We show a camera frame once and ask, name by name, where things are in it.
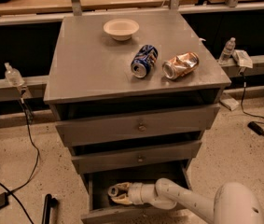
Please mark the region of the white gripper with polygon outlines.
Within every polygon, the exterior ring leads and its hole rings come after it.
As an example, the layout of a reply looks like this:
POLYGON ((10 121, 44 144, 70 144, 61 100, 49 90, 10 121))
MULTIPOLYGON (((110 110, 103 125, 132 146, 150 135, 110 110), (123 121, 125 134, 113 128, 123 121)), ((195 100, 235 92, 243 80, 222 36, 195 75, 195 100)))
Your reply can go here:
POLYGON ((123 182, 115 185, 117 191, 128 191, 119 196, 112 197, 114 203, 129 205, 129 204, 144 204, 152 203, 157 197, 155 186, 153 184, 123 182))

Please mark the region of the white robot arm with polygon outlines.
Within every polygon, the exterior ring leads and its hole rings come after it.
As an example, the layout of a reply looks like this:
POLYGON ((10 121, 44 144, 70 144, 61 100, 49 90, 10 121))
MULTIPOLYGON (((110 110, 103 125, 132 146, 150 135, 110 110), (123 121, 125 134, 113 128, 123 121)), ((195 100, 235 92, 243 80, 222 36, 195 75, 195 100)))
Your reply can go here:
POLYGON ((108 189, 114 203, 152 206, 172 210, 178 204, 208 224, 264 224, 264 211, 255 194, 237 182, 222 185, 214 199, 209 199, 182 188, 167 178, 155 184, 118 183, 108 189))

